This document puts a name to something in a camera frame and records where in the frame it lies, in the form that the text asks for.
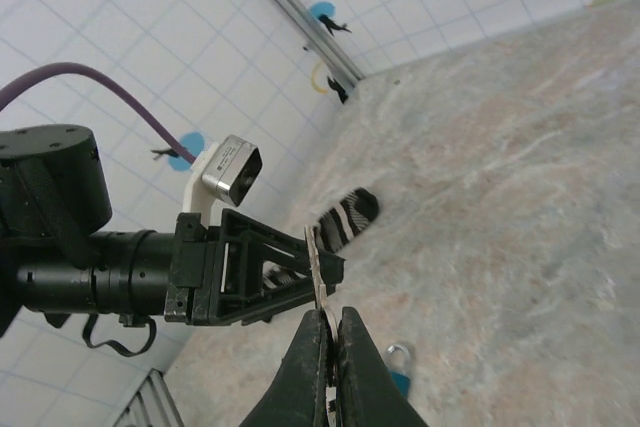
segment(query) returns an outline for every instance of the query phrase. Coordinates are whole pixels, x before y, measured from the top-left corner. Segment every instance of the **purple cable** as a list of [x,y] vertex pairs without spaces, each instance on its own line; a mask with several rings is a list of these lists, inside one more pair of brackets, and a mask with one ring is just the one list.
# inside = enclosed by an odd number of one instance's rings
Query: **purple cable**
[[0,89],[0,111],[36,84],[62,74],[84,75],[124,100],[184,160],[193,164],[196,158],[136,98],[102,72],[75,62],[56,62],[33,69]]

